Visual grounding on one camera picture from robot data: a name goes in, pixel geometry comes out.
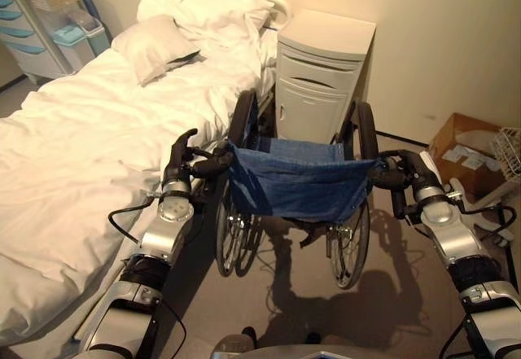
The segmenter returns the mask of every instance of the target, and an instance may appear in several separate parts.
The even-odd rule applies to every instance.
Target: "wheelchair seat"
[[[377,160],[346,160],[344,145],[257,138],[251,148],[231,145],[232,199],[242,213],[341,223],[370,190]]]

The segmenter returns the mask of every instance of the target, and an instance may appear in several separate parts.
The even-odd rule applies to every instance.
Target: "white bedside cabinet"
[[[278,34],[277,134],[330,143],[344,120],[375,24],[302,10]]]

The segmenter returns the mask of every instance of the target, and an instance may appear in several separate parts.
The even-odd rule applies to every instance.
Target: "cabinet drawer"
[[[0,26],[0,41],[22,44],[25,46],[45,47],[34,31]]]
[[[59,75],[63,75],[59,65],[55,62],[49,51],[44,48],[34,47],[33,49],[25,49],[14,43],[6,43],[6,45],[24,72],[31,72],[49,78],[56,78]]]
[[[5,11],[3,9],[0,9],[0,27],[33,30],[21,11]]]
[[[330,143],[337,131],[345,99],[345,94],[313,91],[279,80],[275,96],[278,136]]]
[[[5,9],[15,3],[15,0],[0,0],[0,9]]]
[[[0,13],[2,11],[12,11],[22,14],[22,11],[14,0],[0,0]]]
[[[352,90],[360,66],[360,62],[322,58],[278,45],[278,75],[314,90]]]

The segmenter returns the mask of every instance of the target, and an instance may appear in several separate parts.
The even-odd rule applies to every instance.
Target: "paper label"
[[[463,157],[463,154],[458,153],[455,150],[447,150],[441,158],[443,158],[444,160],[456,163],[462,157]]]
[[[467,149],[466,147],[462,145],[456,145],[453,149],[453,151],[458,154],[460,157],[465,156],[468,157],[470,153],[473,153],[471,149]]]
[[[487,157],[482,154],[470,153],[469,158],[464,160],[462,162],[462,165],[465,166],[466,168],[476,170],[477,168],[479,168],[481,165],[484,164],[486,158]]]

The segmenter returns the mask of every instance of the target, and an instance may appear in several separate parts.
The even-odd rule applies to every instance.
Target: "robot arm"
[[[448,270],[466,311],[464,327],[476,357],[521,352],[521,304],[518,292],[502,276],[473,228],[462,222],[460,195],[446,195],[429,155],[410,151],[381,154],[388,162],[371,180],[389,189],[395,217],[423,223]],[[399,157],[396,163],[391,157]],[[404,189],[413,187],[416,204],[408,206]]]
[[[197,129],[184,133],[172,145],[164,170],[155,220],[129,258],[120,280],[114,282],[90,317],[76,359],[148,358],[157,325],[152,315],[162,301],[161,291],[190,231],[194,207],[190,202],[190,176],[208,178],[224,172],[233,155],[223,149],[209,154],[188,147]],[[193,166],[194,155],[208,160]]]

